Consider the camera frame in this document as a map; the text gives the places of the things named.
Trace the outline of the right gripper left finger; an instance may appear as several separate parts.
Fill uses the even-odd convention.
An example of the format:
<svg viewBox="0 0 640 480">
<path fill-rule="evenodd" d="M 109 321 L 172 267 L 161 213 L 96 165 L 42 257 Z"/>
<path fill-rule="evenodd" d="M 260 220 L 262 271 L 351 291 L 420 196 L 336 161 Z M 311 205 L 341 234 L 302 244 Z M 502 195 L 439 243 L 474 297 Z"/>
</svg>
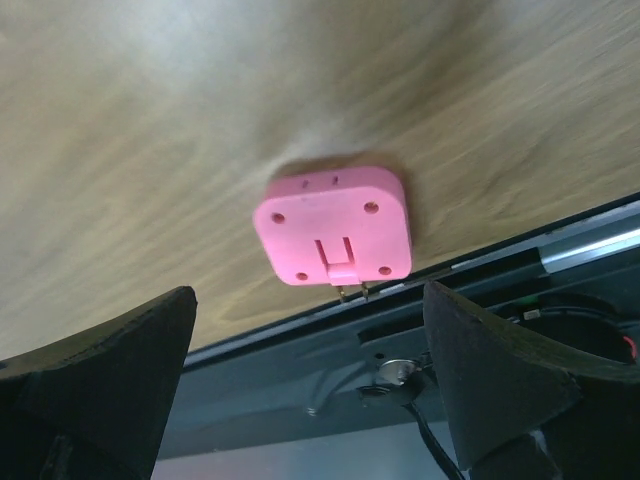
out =
<svg viewBox="0 0 640 480">
<path fill-rule="evenodd" d="M 2 360 L 2 478 L 150 478 L 196 311 L 181 286 Z"/>
</svg>

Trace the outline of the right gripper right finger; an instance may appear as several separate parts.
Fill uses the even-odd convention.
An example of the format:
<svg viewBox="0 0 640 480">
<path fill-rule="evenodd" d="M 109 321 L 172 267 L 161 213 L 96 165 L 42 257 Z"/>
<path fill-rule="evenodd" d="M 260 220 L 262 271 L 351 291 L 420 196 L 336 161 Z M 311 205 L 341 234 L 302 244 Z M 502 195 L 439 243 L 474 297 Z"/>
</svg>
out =
<svg viewBox="0 0 640 480">
<path fill-rule="evenodd" d="M 461 469 L 473 479 L 636 479 L 639 369 L 424 286 L 433 368 Z"/>
</svg>

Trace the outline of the pink plug adapter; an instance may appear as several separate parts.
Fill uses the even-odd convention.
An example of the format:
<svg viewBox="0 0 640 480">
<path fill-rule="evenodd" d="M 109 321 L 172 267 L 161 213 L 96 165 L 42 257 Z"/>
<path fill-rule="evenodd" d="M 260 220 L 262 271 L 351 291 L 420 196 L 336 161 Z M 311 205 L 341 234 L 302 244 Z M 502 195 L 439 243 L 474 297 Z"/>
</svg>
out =
<svg viewBox="0 0 640 480">
<path fill-rule="evenodd" d="M 371 282 L 412 270 L 403 184 L 392 171 L 359 166 L 272 181 L 253 226 L 277 277 L 291 286 L 331 285 L 363 292 Z"/>
</svg>

